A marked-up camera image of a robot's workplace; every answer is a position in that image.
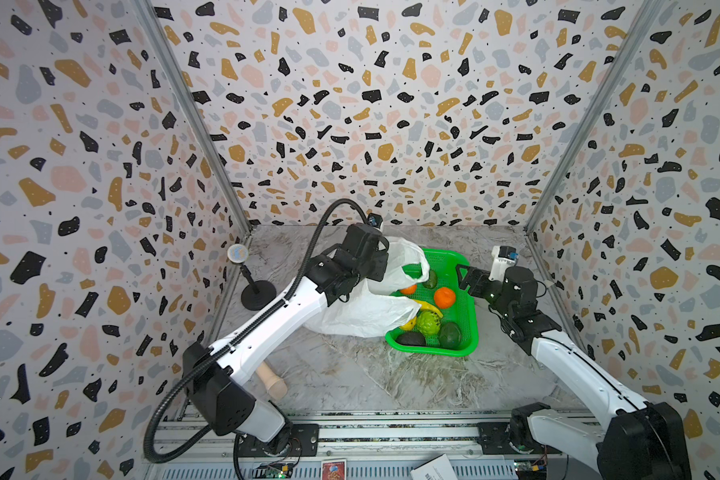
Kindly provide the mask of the white plastic bag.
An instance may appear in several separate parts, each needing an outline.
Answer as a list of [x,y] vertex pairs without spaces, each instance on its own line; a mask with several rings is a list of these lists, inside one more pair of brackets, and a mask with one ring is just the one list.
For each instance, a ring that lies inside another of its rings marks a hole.
[[389,239],[390,258],[383,280],[362,280],[347,302],[337,301],[305,322],[305,327],[323,335],[362,338],[383,337],[416,317],[420,306],[394,293],[426,281],[430,266],[423,249],[404,238]]

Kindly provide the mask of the small orange fruit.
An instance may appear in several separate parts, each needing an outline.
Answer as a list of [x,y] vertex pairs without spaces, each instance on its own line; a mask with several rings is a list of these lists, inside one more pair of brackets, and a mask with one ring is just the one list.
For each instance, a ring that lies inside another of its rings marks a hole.
[[416,292],[417,287],[418,287],[418,285],[414,284],[414,285],[411,285],[410,287],[400,289],[399,292],[403,295],[410,296]]

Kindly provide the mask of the orange fruit large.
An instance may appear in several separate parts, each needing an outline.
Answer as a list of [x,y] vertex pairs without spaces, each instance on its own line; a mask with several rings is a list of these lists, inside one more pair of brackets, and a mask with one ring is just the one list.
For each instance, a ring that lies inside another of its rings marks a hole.
[[451,308],[457,300],[456,293],[447,287],[437,289],[433,296],[434,304],[441,310]]

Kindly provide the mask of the green avocado back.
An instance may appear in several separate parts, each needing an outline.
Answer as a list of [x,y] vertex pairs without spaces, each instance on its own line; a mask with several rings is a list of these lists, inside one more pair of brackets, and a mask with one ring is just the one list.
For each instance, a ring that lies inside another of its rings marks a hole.
[[430,290],[434,290],[434,289],[437,288],[437,286],[438,286],[438,275],[437,275],[437,273],[436,273],[433,269],[430,269],[430,270],[429,270],[428,278],[427,278],[426,281],[424,281],[424,282],[422,283],[422,285],[423,285],[425,288],[430,289]]

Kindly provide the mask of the dark green avocado front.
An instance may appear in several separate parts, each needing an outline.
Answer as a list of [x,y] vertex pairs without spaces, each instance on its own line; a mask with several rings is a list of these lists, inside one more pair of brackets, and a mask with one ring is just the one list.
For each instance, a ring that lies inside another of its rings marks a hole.
[[448,350],[459,350],[462,342],[462,332],[455,322],[445,322],[438,333],[439,347]]

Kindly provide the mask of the yellow banana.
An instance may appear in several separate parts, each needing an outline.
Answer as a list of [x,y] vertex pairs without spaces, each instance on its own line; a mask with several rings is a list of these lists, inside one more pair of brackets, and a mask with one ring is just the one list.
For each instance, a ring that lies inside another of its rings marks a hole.
[[431,312],[432,314],[436,315],[438,318],[443,318],[443,313],[440,309],[438,309],[436,306],[430,304],[426,301],[416,300],[416,303],[420,307],[420,312]]

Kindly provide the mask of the yellow lemon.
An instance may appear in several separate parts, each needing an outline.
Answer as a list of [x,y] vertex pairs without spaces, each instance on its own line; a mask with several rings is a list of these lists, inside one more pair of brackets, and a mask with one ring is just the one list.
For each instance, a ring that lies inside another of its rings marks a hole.
[[404,325],[401,326],[401,329],[403,331],[412,331],[416,327],[417,319],[412,318],[408,322],[406,322]]

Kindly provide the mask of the light green custard apple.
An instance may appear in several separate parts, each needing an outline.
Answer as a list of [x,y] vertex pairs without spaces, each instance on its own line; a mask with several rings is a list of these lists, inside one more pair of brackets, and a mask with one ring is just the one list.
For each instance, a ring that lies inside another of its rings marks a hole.
[[441,316],[430,310],[421,310],[416,317],[415,330],[425,337],[437,336],[441,330]]

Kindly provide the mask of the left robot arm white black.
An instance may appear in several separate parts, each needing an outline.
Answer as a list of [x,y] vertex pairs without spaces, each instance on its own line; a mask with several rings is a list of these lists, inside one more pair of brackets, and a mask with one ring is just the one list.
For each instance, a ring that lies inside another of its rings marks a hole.
[[191,347],[184,360],[188,397],[218,436],[245,434],[278,453],[290,440],[292,423],[274,404],[244,389],[266,357],[306,321],[346,302],[365,280],[381,281],[389,241],[363,223],[349,226],[342,242],[309,255],[300,272],[251,320],[210,347]]

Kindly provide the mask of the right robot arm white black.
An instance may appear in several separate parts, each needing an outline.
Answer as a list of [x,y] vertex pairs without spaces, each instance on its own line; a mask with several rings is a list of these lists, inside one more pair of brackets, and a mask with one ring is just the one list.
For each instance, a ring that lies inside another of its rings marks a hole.
[[550,369],[597,421],[585,424],[541,402],[518,407],[509,422],[514,448],[551,447],[603,479],[691,478],[679,413],[616,380],[539,310],[538,282],[529,269],[510,266],[494,277],[459,265],[456,274],[459,289],[486,300],[509,339]]

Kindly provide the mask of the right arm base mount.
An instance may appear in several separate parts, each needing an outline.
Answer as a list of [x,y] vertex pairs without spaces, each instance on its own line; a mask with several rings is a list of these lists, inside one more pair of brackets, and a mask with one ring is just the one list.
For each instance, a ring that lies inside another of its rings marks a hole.
[[559,455],[560,451],[527,441],[521,445],[511,439],[508,421],[487,421],[477,424],[476,442],[484,455]]

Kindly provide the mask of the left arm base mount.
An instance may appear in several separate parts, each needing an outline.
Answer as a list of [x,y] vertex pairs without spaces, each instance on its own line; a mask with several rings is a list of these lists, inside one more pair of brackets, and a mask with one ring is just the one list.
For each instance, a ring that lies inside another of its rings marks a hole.
[[317,423],[297,423],[287,425],[269,442],[262,442],[252,435],[241,437],[235,448],[238,456],[243,458],[315,457],[319,439]]

